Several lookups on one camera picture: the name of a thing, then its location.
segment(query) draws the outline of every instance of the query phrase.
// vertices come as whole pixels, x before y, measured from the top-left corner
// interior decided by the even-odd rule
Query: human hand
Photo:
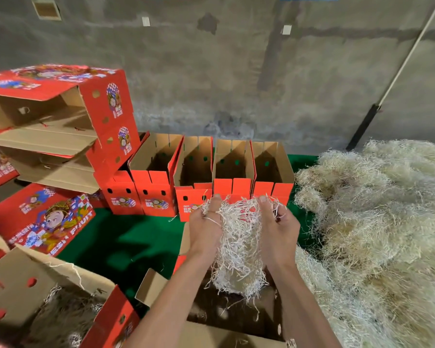
[[[295,266],[300,222],[284,205],[279,205],[277,219],[273,204],[266,196],[258,199],[261,210],[261,257],[269,272]]]
[[[221,196],[215,194],[211,198],[206,215],[203,215],[201,208],[190,214],[190,250],[187,257],[199,258],[206,269],[214,262],[221,245],[221,215],[216,213],[220,209],[221,203]]]

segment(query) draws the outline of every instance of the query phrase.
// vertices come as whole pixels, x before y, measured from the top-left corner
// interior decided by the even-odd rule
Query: green carpet
[[[289,155],[289,159],[295,172],[317,161],[316,156],[310,155]],[[308,234],[313,214],[291,202],[289,209],[302,225],[299,244],[313,246],[315,242]],[[172,275],[183,228],[179,217],[170,221],[167,217],[117,216],[110,210],[96,209],[95,218],[58,258],[110,279],[135,305],[135,293],[148,268],[166,278]]]

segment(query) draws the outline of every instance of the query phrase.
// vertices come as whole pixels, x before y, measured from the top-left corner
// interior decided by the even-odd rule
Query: forearm
[[[126,348],[174,348],[206,274],[199,257],[189,256],[163,288],[126,342]]]
[[[296,265],[278,267],[271,275],[282,300],[284,338],[293,338],[299,348],[341,348]]]

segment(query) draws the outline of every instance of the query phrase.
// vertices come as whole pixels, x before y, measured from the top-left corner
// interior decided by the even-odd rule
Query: gray wall
[[[56,2],[63,22],[38,20],[30,0],[0,0],[0,69],[122,67],[139,130],[282,140],[302,154],[346,147],[435,7],[435,0]],[[284,24],[293,26],[290,36],[280,34]],[[365,137],[435,142],[435,22]]]

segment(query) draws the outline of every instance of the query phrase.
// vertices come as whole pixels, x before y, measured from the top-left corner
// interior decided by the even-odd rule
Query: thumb
[[[261,220],[263,226],[268,226],[272,223],[276,223],[274,219],[274,212],[272,211],[272,203],[266,196],[258,198],[259,208],[261,210]]]

